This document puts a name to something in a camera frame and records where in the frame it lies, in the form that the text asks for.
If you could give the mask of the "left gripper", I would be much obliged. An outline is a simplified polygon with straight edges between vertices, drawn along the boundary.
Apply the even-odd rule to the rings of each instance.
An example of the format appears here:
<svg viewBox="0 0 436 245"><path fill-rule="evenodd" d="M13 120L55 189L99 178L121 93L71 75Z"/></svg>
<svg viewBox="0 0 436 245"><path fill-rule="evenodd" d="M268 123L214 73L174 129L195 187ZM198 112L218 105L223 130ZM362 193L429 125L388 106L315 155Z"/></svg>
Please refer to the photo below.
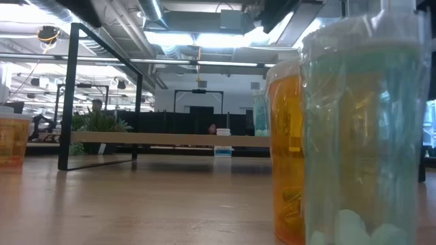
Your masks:
<svg viewBox="0 0 436 245"><path fill-rule="evenodd" d="M56 2L75 13L77 17L93 28L100 28L102 26L95 6L91 2L87 2L87 0L56 0Z"/></svg>

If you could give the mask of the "orange pill bottle white cap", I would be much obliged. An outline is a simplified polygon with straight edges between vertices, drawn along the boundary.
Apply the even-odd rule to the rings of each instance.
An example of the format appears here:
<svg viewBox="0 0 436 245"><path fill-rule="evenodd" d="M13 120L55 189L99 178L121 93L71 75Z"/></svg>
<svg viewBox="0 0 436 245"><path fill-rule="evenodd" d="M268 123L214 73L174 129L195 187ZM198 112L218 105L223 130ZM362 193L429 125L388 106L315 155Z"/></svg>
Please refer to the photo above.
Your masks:
<svg viewBox="0 0 436 245"><path fill-rule="evenodd" d="M266 101L272 162L274 231L287 245L305 245L302 211L305 156L302 149L299 61L292 58L270 68Z"/></svg>
<svg viewBox="0 0 436 245"><path fill-rule="evenodd" d="M22 166L31 116L0 112L0 168Z"/></svg>

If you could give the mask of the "green pill bottle white cap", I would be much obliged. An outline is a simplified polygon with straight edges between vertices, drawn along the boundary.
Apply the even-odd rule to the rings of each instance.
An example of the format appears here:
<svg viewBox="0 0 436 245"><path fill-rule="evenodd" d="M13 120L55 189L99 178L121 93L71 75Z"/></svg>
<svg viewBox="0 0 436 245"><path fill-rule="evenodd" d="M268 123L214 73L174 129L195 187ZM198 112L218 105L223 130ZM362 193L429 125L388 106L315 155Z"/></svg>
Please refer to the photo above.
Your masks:
<svg viewBox="0 0 436 245"><path fill-rule="evenodd" d="M431 41L399 7L304 38L306 245L416 245Z"/></svg>
<svg viewBox="0 0 436 245"><path fill-rule="evenodd" d="M253 126L255 136L269 136L264 90L253 91Z"/></svg>

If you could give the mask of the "green potted succulent plant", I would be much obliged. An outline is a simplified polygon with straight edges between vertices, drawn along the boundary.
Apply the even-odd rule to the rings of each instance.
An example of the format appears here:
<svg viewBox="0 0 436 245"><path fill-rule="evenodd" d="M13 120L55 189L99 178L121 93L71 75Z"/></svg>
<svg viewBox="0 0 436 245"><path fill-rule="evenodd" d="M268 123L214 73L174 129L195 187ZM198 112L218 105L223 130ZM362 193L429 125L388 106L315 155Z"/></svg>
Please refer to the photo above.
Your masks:
<svg viewBox="0 0 436 245"><path fill-rule="evenodd" d="M75 113L72 117L72 131L124 133L131 129L132 127L127 122L116 116L113 112L89 110L88 114L80 115ZM69 155L113 154L117 150L118 145L118 143L74 142L69 146Z"/></svg>

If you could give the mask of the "black desk monitor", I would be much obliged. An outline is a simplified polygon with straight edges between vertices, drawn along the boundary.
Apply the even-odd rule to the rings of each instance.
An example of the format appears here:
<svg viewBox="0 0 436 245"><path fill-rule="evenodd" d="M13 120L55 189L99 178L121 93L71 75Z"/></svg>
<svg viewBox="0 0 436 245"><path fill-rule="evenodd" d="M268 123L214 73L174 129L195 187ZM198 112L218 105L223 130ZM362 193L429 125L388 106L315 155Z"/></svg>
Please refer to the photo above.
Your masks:
<svg viewBox="0 0 436 245"><path fill-rule="evenodd" d="M5 107L13 108L15 114L22 114L25 103L22 101L5 103Z"/></svg>

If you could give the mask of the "black office chair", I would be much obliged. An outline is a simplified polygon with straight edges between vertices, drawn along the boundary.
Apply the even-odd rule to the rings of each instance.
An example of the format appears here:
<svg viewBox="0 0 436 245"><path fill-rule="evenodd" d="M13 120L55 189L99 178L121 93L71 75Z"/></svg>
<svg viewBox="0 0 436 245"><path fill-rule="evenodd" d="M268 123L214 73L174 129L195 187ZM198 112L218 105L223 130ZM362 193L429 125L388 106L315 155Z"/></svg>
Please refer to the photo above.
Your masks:
<svg viewBox="0 0 436 245"><path fill-rule="evenodd" d="M40 129L41 122L44 121L45 123L48 123L46 128ZM32 141L37 139L41 133L52 133L53 129L56 128L57 123L49 118L46 118L42 114L39 114L37 116L33 117L33 132L29 136L28 140Z"/></svg>

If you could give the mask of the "black partition wall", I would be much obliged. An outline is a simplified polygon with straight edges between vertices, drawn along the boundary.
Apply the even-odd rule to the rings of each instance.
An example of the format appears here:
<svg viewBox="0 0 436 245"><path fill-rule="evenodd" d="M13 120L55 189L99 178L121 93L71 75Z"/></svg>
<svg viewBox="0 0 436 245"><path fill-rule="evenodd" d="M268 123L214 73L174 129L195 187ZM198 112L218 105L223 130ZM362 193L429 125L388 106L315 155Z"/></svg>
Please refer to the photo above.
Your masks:
<svg viewBox="0 0 436 245"><path fill-rule="evenodd" d="M214 113L212 107L193 107L190 112L142 112L141 133L211 134L211 126L228 128L232 135L254 136L252 114Z"/></svg>

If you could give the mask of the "black aluminium table frame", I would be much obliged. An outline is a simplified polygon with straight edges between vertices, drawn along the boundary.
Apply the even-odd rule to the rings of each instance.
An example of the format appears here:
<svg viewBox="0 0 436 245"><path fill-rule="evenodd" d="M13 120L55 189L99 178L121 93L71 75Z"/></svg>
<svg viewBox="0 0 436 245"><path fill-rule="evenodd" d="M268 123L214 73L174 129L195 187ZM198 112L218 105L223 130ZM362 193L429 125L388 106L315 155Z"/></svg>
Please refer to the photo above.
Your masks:
<svg viewBox="0 0 436 245"><path fill-rule="evenodd" d="M166 154L166 155L189 155L189 156L209 156L215 153L212 149L200 148L139 148L139 154ZM25 156L58 155L58 146L28 146ZM232 151L233 157L269 157L268 148L235 148Z"/></svg>

